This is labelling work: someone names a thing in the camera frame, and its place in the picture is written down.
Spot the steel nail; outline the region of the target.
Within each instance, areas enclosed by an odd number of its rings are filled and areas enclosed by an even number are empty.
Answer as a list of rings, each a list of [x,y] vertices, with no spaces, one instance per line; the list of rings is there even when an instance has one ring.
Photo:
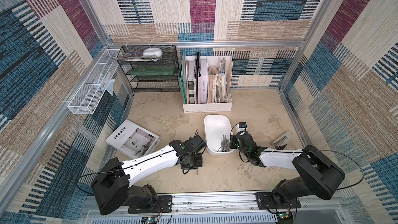
[[[223,135],[223,138],[221,139],[221,145],[217,152],[229,152],[230,151],[230,139],[226,136]]]

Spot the white plastic storage box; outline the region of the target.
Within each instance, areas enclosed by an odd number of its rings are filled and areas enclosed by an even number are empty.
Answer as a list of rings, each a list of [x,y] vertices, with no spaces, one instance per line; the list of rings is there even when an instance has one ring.
[[[234,150],[222,151],[223,138],[230,138],[232,126],[230,120],[224,115],[207,115],[204,118],[205,141],[207,151],[213,156],[229,155]]]

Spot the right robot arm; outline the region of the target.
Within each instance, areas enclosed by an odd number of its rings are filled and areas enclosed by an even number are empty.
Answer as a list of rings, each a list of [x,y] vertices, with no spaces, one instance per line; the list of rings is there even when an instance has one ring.
[[[272,190],[271,202],[283,207],[305,196],[330,200],[345,179],[343,170],[315,146],[298,150],[280,150],[258,146],[246,130],[245,122],[237,124],[238,132],[230,135],[230,148],[237,149],[246,162],[261,168],[283,168],[298,172],[299,177],[284,179]]]

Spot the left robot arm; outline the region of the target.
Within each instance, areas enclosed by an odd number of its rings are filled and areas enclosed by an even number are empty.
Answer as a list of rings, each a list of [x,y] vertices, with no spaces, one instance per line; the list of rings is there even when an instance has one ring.
[[[151,185],[136,186],[139,180],[162,169],[180,166],[183,174],[202,167],[207,144],[195,135],[187,141],[173,140],[164,148],[138,159],[109,160],[91,183],[99,213],[108,215],[122,206],[155,210],[159,197]]]

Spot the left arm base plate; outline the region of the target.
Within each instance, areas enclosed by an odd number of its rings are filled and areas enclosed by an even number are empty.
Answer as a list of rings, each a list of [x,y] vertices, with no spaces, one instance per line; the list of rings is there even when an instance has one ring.
[[[154,203],[150,203],[148,207],[139,208],[137,206],[129,206],[129,214],[152,214],[152,213],[171,213],[173,204],[172,195],[160,195]]]

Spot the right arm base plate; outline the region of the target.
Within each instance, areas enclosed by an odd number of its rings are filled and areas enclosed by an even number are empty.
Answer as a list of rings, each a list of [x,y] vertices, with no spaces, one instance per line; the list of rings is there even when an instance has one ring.
[[[301,203],[299,200],[291,199],[286,200],[279,195],[273,194],[271,191],[256,192],[255,193],[257,205],[259,209],[272,210],[272,209],[287,209],[291,208],[301,208]]]

